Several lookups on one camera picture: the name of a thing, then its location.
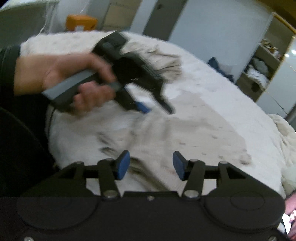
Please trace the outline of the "black sleeved left forearm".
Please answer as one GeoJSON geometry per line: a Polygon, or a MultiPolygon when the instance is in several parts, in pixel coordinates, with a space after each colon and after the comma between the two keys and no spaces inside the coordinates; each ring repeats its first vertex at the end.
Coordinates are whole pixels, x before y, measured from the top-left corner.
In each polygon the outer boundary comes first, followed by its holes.
{"type": "Polygon", "coordinates": [[[20,45],[5,47],[1,50],[1,108],[9,106],[14,99],[16,61],[20,56],[20,51],[20,45]]]}

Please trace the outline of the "person's right hand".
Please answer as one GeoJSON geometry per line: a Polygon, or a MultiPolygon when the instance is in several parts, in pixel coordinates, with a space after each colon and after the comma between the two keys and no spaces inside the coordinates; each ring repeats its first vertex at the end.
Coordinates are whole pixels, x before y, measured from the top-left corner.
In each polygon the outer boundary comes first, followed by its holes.
{"type": "Polygon", "coordinates": [[[285,234],[290,240],[295,240],[295,203],[296,192],[292,192],[285,199],[285,213],[282,217],[285,234]]]}

